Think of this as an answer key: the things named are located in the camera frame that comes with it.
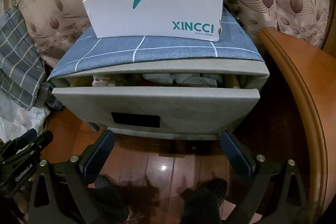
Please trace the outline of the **cream knitted cloth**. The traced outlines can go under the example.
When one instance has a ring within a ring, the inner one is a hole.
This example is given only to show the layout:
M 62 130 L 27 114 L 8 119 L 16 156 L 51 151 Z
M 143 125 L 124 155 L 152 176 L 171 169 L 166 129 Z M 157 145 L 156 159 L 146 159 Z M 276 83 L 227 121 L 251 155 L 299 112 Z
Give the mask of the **cream knitted cloth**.
M 93 76 L 93 87 L 116 86 L 115 80 L 105 76 Z

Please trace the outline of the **white XINCCI shoe box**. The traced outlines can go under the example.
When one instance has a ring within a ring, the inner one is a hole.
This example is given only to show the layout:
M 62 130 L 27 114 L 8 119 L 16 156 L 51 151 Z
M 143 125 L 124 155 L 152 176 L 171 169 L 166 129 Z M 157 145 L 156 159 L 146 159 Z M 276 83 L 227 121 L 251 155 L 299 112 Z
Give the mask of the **white XINCCI shoe box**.
M 84 0 L 98 38 L 164 36 L 218 42 L 223 0 Z

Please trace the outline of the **wooden drawer grey front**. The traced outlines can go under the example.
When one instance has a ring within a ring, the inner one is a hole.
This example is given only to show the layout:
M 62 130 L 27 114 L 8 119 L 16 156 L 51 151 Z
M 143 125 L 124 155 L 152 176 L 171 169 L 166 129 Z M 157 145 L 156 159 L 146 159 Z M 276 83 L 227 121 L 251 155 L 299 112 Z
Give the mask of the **wooden drawer grey front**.
M 80 77 L 54 78 L 53 95 L 78 118 L 116 134 L 159 139 L 214 140 L 254 108 L 266 77 L 240 76 L 244 86 L 88 87 Z

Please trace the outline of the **grey nightstand cabinet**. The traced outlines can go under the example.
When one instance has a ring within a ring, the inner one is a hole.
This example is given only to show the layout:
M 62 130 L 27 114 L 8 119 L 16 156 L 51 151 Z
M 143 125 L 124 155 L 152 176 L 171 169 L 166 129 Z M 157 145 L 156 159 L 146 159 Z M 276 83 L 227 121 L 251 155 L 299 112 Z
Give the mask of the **grey nightstand cabinet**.
M 54 78 L 66 79 L 68 83 L 75 77 L 81 78 L 81 83 L 91 87 L 93 76 L 138 76 L 144 73 L 200 73 L 221 75 L 223 86 L 221 88 L 240 89 L 245 81 L 239 77 L 269 77 L 269 71 L 263 61 L 242 60 L 242 59 L 177 59 L 177 60 L 159 60 L 141 63 L 115 65 L 88 71 L 71 73 L 69 75 L 58 76 Z M 154 83 L 148 84 L 124 84 L 123 86 L 163 86 Z

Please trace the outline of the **blue checked cloth cover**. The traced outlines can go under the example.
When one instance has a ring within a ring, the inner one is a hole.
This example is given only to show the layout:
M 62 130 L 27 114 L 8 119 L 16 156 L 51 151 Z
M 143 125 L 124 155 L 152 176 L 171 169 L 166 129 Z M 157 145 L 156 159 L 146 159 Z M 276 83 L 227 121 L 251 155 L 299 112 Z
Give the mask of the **blue checked cloth cover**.
M 112 65 L 157 60 L 224 58 L 262 61 L 256 46 L 227 10 L 222 13 L 218 42 L 163 36 L 97 38 L 92 27 L 85 30 L 54 67 L 49 78 Z

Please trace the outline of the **pale blue crumpled garment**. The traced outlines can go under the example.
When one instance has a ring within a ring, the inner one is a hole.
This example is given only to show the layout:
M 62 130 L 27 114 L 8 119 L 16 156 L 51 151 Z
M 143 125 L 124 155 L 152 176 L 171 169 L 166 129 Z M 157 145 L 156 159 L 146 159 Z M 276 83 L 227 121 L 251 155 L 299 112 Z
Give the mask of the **pale blue crumpled garment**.
M 223 83 L 221 75 L 199 73 L 147 73 L 144 79 L 160 84 L 190 86 L 197 88 L 217 88 Z

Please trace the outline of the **wooden bed frame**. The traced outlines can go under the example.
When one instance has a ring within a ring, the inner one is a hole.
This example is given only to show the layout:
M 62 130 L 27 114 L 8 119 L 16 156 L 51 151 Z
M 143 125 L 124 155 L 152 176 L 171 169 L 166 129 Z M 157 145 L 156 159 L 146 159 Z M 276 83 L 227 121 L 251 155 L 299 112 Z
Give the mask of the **wooden bed frame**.
M 294 96 L 306 133 L 310 160 L 310 221 L 335 196 L 335 58 L 301 39 L 269 28 L 258 37 Z

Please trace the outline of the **grey plaid fabric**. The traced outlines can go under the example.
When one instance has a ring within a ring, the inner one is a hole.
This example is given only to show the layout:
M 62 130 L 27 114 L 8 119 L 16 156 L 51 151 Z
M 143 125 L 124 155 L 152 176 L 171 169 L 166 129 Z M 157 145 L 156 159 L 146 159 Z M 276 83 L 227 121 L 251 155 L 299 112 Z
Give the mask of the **grey plaid fabric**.
M 1 90 L 31 110 L 45 77 L 45 66 L 17 7 L 1 14 Z

